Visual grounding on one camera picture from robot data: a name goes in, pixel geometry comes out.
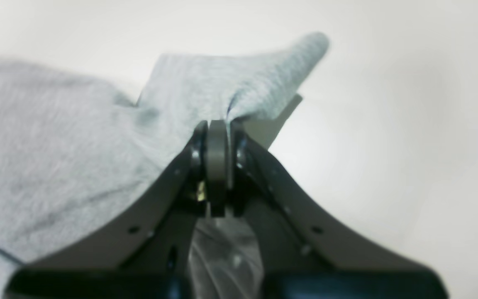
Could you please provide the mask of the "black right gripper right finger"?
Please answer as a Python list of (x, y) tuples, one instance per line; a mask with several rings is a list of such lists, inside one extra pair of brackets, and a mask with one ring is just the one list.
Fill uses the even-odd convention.
[(243, 129), (231, 132), (231, 205), (258, 242), (262, 299), (447, 299), (430, 267), (321, 208)]

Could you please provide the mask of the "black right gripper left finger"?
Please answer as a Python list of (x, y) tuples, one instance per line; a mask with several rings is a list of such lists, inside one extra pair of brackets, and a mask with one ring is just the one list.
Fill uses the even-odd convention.
[(104, 227), (21, 267), (6, 299), (189, 299), (194, 227), (224, 216), (228, 132), (202, 121), (185, 148), (129, 208)]

